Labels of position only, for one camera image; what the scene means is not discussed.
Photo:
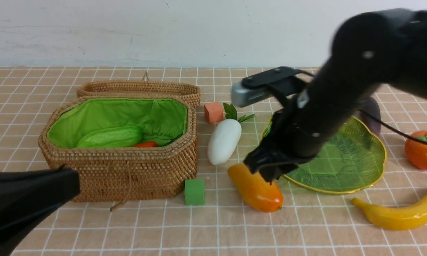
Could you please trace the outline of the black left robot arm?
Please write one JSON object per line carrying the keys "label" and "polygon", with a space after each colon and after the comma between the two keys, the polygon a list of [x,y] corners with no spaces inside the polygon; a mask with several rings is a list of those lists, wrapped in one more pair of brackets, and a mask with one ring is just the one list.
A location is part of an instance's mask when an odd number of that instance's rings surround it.
{"label": "black left robot arm", "polygon": [[78,172],[65,165],[0,172],[0,256],[10,256],[36,226],[79,192]]}

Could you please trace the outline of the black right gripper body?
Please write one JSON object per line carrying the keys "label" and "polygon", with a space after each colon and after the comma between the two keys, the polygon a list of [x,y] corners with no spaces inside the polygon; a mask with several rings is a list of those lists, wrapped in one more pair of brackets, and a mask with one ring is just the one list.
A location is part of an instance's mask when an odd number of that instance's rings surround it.
{"label": "black right gripper body", "polygon": [[269,133],[243,161],[251,174],[271,183],[317,156],[320,141],[299,134],[301,129],[293,121],[296,113],[285,107],[273,114]]}

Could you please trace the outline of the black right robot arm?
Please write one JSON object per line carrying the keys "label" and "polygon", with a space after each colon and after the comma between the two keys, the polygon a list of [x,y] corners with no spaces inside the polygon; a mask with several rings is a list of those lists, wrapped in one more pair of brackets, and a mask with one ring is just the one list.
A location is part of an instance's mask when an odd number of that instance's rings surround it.
{"label": "black right robot arm", "polygon": [[337,30],[326,63],[311,82],[281,66],[233,86],[232,103],[245,107],[270,96],[283,107],[270,134],[244,164],[267,182],[315,158],[324,144],[381,84],[427,100],[427,10],[366,12]]}

